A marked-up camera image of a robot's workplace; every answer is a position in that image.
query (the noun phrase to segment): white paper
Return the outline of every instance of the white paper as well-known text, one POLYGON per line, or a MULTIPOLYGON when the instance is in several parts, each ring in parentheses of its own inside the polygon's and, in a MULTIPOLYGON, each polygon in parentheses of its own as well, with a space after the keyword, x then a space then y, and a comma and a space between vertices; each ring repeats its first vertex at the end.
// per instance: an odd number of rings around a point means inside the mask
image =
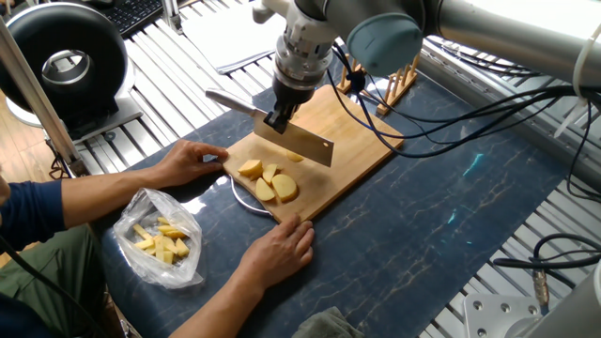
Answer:
POLYGON ((253 21, 253 3, 199 20, 183 22, 184 34, 220 74, 236 70, 275 50, 285 30, 277 14, 266 23, 253 21))

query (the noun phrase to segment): wooden cutting board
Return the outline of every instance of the wooden cutting board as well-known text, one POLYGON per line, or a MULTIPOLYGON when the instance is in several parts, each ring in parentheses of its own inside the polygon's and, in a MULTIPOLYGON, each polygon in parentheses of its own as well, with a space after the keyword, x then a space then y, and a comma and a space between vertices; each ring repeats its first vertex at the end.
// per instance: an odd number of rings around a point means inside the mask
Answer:
MULTIPOLYGON (((347 108, 366 122, 362 108, 346 96, 341 97, 347 108)), ((376 117, 373 121, 379 131, 400 135, 376 117)), ((279 200, 262 202, 278 222, 295 212, 303 221, 311 220, 392 153, 374 133, 347 114, 330 85, 319 88, 313 98, 295 113, 292 123, 334 142, 330 168, 308 159, 293 162, 287 158, 284 148, 253 132, 227 149, 229 157, 223 163, 225 172, 252 194, 255 181, 238 173, 247 160, 261 160, 263 167, 278 163, 281 173, 297 182, 299 195, 295 200, 285 204, 279 200)), ((386 140, 396 147, 403 143, 401 139, 386 140)))

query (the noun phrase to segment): keyboard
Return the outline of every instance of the keyboard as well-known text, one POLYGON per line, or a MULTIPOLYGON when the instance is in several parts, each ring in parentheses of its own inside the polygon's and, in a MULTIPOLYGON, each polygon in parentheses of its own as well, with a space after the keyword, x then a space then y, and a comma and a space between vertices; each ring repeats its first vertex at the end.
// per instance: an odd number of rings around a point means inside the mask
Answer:
POLYGON ((126 0, 102 13, 115 24, 121 37, 127 38, 161 16, 162 3, 161 0, 126 0))

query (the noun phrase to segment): wooden floor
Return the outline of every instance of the wooden floor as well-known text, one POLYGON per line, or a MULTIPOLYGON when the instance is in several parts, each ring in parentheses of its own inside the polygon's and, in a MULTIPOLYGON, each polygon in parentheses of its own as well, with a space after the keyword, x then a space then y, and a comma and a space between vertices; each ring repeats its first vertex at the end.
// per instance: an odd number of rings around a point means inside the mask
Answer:
POLYGON ((6 97, 0 91, 0 166, 4 179, 8 182, 52 180, 48 172, 53 160, 43 131, 17 120, 8 111, 6 97))

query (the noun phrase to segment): blue sleeve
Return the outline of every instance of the blue sleeve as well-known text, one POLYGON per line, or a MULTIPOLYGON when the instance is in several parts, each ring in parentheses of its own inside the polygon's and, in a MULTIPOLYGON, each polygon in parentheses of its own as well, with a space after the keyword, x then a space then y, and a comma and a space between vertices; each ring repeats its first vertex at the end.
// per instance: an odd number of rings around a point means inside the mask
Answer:
POLYGON ((61 181, 9 183, 10 197, 0 207, 0 235, 15 250, 46 241, 65 230, 61 181))

